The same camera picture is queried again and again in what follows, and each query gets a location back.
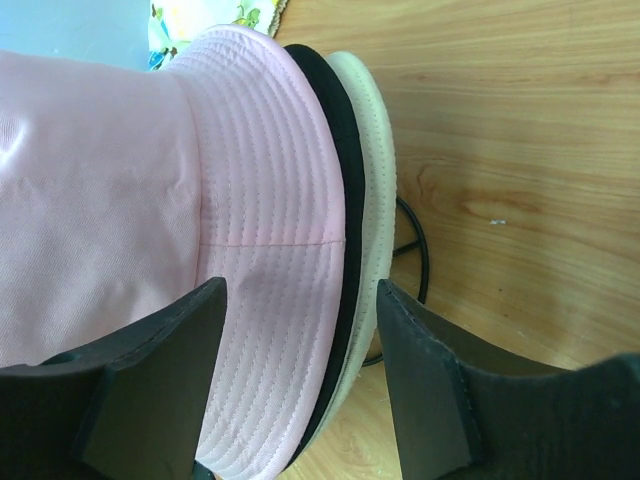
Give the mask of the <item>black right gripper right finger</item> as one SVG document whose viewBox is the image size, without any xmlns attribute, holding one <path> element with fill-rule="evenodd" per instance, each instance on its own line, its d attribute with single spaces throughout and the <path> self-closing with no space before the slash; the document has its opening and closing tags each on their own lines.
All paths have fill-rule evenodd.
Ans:
<svg viewBox="0 0 640 480">
<path fill-rule="evenodd" d="M 565 370 L 493 345 L 388 280 L 378 326 L 406 479 L 635 479 L 639 358 Z"/>
</svg>

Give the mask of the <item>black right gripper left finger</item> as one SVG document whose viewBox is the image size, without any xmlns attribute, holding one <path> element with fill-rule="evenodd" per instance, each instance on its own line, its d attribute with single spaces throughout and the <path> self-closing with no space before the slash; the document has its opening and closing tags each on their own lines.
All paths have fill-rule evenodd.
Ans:
<svg viewBox="0 0 640 480">
<path fill-rule="evenodd" d="M 5 479 L 208 479 L 195 454 L 227 307 L 214 278 L 36 366 L 1 372 Z"/>
</svg>

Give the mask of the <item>pink bucket hat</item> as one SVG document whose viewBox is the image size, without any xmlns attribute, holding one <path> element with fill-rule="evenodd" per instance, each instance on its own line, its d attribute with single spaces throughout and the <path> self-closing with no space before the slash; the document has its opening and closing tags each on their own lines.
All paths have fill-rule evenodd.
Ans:
<svg viewBox="0 0 640 480">
<path fill-rule="evenodd" d="M 263 34 L 212 27 L 154 72 L 1 55 L 2 364 L 37 364 L 224 278 L 196 457 L 225 479 L 277 477 L 303 438 L 345 223 L 325 114 Z"/>
</svg>

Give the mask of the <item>beige bucket hat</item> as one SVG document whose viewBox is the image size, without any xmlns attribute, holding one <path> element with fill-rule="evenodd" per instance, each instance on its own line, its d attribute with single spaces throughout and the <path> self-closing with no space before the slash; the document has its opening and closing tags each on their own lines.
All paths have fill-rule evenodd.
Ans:
<svg viewBox="0 0 640 480">
<path fill-rule="evenodd" d="M 391 124 L 371 72 L 353 53 L 338 51 L 326 61 L 351 101 L 364 161 L 362 260 L 352 331 L 337 384 L 314 436 L 331 422 L 346 399 L 369 350 L 377 327 L 377 284 L 389 276 L 395 234 L 396 157 Z"/>
</svg>

